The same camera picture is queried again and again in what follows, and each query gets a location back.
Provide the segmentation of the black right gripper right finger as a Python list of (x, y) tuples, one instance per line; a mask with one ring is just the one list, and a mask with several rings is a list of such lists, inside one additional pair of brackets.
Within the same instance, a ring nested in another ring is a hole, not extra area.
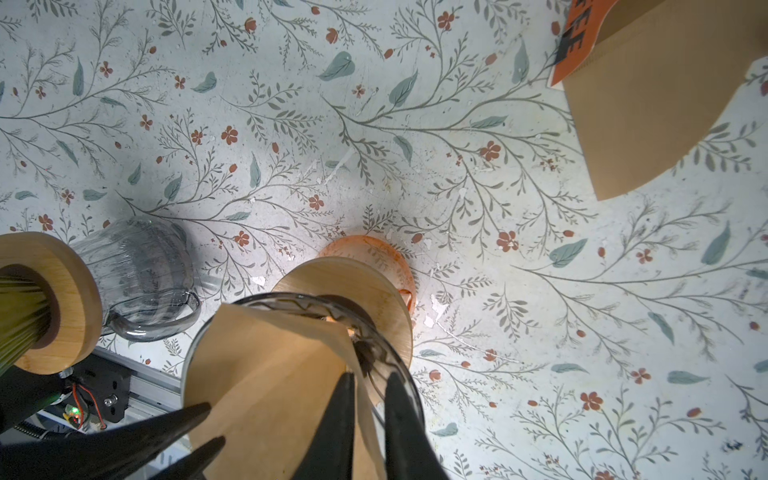
[(385, 391), (385, 457), (389, 480), (447, 480), (403, 382), (395, 373)]

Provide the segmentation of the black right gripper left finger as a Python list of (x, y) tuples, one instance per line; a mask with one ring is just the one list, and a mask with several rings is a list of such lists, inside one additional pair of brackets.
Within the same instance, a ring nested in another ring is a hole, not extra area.
[(356, 425), (355, 377), (340, 376), (292, 479), (351, 479)]

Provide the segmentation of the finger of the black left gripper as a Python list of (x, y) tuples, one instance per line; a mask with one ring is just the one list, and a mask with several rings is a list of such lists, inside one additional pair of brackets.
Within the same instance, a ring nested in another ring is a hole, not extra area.
[(199, 479), (204, 470), (218, 457), (225, 444), (224, 436), (215, 437), (191, 454), (160, 471), (152, 477), (152, 480)]
[(3, 479), (123, 479), (200, 425), (207, 402), (94, 434), (1, 447)]

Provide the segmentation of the wooden ring holder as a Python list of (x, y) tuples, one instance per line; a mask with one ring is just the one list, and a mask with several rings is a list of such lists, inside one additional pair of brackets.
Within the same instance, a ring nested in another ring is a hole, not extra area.
[(287, 273), (272, 288), (274, 292), (329, 296), (364, 311), (377, 332), (393, 347), (406, 367), (413, 354), (413, 328), (401, 293), (382, 273), (360, 261), (343, 257), (320, 257)]

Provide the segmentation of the green glass dripper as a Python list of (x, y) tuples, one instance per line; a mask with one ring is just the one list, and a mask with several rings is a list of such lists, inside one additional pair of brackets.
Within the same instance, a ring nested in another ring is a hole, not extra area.
[(37, 344), (50, 328), (51, 306), (33, 280), (1, 276), (1, 374)]

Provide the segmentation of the grey glass pitcher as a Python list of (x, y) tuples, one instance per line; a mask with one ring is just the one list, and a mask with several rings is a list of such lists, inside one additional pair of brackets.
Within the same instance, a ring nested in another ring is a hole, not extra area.
[(154, 342), (191, 327), (201, 313), (193, 254), (180, 227), (132, 217), (71, 244), (102, 304), (102, 334)]

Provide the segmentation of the orange glass pitcher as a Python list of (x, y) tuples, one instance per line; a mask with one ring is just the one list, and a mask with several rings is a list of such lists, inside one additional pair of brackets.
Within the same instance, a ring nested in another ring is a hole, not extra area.
[(325, 246), (317, 257), (348, 258), (374, 268), (398, 290), (409, 314), (414, 314), (417, 287), (412, 270), (389, 243), (369, 235), (346, 236)]

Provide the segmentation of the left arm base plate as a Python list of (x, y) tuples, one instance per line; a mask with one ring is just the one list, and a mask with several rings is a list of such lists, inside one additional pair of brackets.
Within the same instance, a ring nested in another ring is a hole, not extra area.
[(32, 419), (44, 428), (65, 433), (97, 433), (125, 419), (132, 371), (112, 360), (91, 355), (64, 377), (64, 393)]

